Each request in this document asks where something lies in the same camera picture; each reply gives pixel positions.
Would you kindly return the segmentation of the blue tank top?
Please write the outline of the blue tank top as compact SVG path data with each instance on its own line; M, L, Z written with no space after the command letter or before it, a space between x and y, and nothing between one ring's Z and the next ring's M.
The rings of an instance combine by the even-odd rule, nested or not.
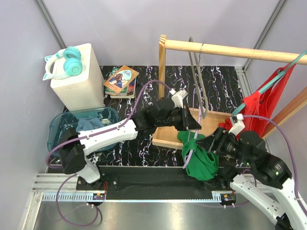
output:
M87 118L80 118L76 127L76 132L89 131L105 127L107 124L103 123L96 116L89 116Z

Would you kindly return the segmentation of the purple hanger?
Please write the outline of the purple hanger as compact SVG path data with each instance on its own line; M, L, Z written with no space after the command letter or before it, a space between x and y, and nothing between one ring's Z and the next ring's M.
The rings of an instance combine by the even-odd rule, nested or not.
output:
M195 94L196 94L196 88L193 90L193 94L192 94L192 102L194 102L195 100ZM201 122L201 108L202 106L199 107L199 113L198 113L198 123L200 124ZM194 139L197 140L197 137L198 137L198 133L199 133L199 129L196 130L195 134L194 134ZM189 153L186 155L185 159L184 159L184 165L183 165L183 169L185 169L187 166L188 166L188 163L191 159L191 156L193 154L194 150L191 149L189 151Z

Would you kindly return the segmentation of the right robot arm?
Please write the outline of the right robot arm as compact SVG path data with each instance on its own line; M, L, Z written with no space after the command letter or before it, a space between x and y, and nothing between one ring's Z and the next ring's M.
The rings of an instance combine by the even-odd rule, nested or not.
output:
M265 141L254 131L244 131L237 138L224 128L197 140L197 144L217 156L229 155L249 166L251 174L268 187L275 200L245 179L238 169L227 165L218 170L220 188L243 195L275 225L277 230L305 230L307 206L298 200L295 180L286 163L267 152Z

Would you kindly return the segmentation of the green tank top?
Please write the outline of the green tank top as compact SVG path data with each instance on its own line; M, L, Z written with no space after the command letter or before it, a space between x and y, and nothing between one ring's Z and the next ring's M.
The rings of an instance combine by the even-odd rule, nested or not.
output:
M181 156L186 163L191 150L193 153L185 167L188 176L196 178L198 181L209 181L215 177L219 169L219 157L213 152L207 152L196 143L197 140L204 139L203 134L198 134L194 139L194 132L179 131L177 139L183 144Z

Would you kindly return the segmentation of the grey hanger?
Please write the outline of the grey hanger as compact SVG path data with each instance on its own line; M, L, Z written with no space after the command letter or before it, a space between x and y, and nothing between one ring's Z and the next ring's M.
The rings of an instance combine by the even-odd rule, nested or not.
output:
M203 119L205 119L208 115L209 111L209 102L206 94L206 90L204 87L204 82L203 82L203 77L200 69L200 55L197 57L197 54L195 52L188 52L189 54L189 60L190 60L190 65L192 69L192 76L196 88L196 93L198 97L198 102L200 111L201 111L201 116Z

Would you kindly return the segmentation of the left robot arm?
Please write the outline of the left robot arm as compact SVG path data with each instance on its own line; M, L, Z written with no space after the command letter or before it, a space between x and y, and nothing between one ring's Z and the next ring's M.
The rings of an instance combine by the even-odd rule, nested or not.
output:
M189 108L182 102L163 98L131 118L102 128L76 131L66 130L59 142L59 158L65 174L82 177L94 190L103 186L98 167L87 155L116 144L153 134L159 127L174 127L178 131L199 130L201 125L194 119Z

